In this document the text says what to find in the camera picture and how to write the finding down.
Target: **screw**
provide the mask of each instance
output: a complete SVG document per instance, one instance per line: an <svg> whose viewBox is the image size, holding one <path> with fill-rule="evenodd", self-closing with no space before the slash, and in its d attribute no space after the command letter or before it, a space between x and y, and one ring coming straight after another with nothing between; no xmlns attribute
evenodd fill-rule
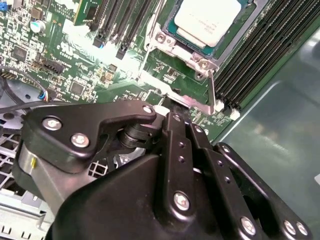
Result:
<svg viewBox="0 0 320 240"><path fill-rule="evenodd" d="M296 226L298 227L300 233L302 233L302 234L305 235L305 236L308 235L307 229L305 228L305 226L302 225L302 223L297 222L297 223L296 223Z"/></svg>
<svg viewBox="0 0 320 240"><path fill-rule="evenodd" d="M198 73L197 75L196 75L196 79L202 79L204 76L201 74L201 73Z"/></svg>
<svg viewBox="0 0 320 240"><path fill-rule="evenodd" d="M151 114L152 113L152 109L149 107L149 106L143 106L143 110L148 113L148 114Z"/></svg>
<svg viewBox="0 0 320 240"><path fill-rule="evenodd" d="M86 148L90 143L89 138L82 133L76 133L75 135L73 135L71 137L71 142L78 148Z"/></svg>
<svg viewBox="0 0 320 240"><path fill-rule="evenodd" d="M230 153L229 148L227 148L226 146L222 146L223 150L226 151L227 153Z"/></svg>
<svg viewBox="0 0 320 240"><path fill-rule="evenodd" d="M250 234L250 235L252 235L252 236L256 234L256 228L255 228L255 226L253 225L253 223L250 221L249 218L243 216L243 217L241 218L241 224L242 224L244 230L245 230L248 234Z"/></svg>
<svg viewBox="0 0 320 240"><path fill-rule="evenodd" d="M57 131L62 127L62 123L59 120L52 117L43 120L42 125L50 131Z"/></svg>
<svg viewBox="0 0 320 240"><path fill-rule="evenodd" d="M159 43L163 44L163 43L165 42L165 40L166 40L166 36L159 32L159 33L155 36L155 39L156 39Z"/></svg>
<svg viewBox="0 0 320 240"><path fill-rule="evenodd" d="M182 211L187 211L190 208L190 202L186 195L182 192L176 192L174 194L174 203L178 207L178 209Z"/></svg>
<svg viewBox="0 0 320 240"><path fill-rule="evenodd" d="M200 67L202 69L206 69L208 67L208 63L206 61L203 61L201 64L200 64Z"/></svg>
<svg viewBox="0 0 320 240"><path fill-rule="evenodd" d="M178 122L181 122L181 118L178 116L178 115L173 115L173 118L178 121Z"/></svg>
<svg viewBox="0 0 320 240"><path fill-rule="evenodd" d="M198 133L202 133L203 132L202 128L199 127L199 126L195 126L194 128Z"/></svg>
<svg viewBox="0 0 320 240"><path fill-rule="evenodd" d="M284 221L284 225L290 234L296 235L296 230L294 229L294 226L292 226L292 224L290 222Z"/></svg>

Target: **gray metal panel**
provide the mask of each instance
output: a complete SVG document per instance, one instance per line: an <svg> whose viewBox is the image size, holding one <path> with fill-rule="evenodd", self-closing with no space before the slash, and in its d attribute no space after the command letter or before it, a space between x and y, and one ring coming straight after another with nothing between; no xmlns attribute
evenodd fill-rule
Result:
<svg viewBox="0 0 320 240"><path fill-rule="evenodd" d="M243 113L218 142L232 146L320 239L320 29Z"/></svg>

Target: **motherboard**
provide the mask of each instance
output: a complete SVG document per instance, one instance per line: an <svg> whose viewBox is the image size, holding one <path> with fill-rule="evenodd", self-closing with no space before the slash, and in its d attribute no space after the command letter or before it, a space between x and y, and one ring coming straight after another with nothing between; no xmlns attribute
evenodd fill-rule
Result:
<svg viewBox="0 0 320 240"><path fill-rule="evenodd" d="M0 0L0 65L65 102L170 97L213 141L319 14L319 0Z"/></svg>

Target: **capacitor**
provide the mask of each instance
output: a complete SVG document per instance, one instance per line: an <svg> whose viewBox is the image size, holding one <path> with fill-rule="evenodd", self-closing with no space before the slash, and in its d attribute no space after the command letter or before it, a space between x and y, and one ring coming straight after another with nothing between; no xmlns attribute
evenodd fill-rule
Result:
<svg viewBox="0 0 320 240"><path fill-rule="evenodd" d="M46 24L41 20L32 21L30 22L30 29L35 34L43 33L46 30Z"/></svg>

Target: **chip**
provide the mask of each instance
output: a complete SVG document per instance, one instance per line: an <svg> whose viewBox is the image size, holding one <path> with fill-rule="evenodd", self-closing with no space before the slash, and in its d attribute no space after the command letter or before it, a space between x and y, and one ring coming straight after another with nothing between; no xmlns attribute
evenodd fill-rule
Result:
<svg viewBox="0 0 320 240"><path fill-rule="evenodd" d="M39 10L38 8L32 8L32 11L31 11L31 17L34 18L34 19L42 19L43 17L43 12L41 10Z"/></svg>
<svg viewBox="0 0 320 240"><path fill-rule="evenodd" d="M115 65L113 65L113 64L110 64L110 65L109 65L109 70L110 70L111 72L115 72L115 71L117 71L117 66L115 66Z"/></svg>
<svg viewBox="0 0 320 240"><path fill-rule="evenodd" d="M114 78L114 74L111 73L111 72L107 72L105 75L104 75L105 79L107 81L111 81L113 78Z"/></svg>
<svg viewBox="0 0 320 240"><path fill-rule="evenodd" d="M82 86L79 83L74 81L71 86L70 92L75 95L81 95L83 93L84 89L85 89L84 86Z"/></svg>
<svg viewBox="0 0 320 240"><path fill-rule="evenodd" d="M14 46L11 56L18 61L24 62L27 58L27 51L19 46Z"/></svg>
<svg viewBox="0 0 320 240"><path fill-rule="evenodd" d="M237 0L184 0L174 18L177 33L202 49L215 47L241 7Z"/></svg>

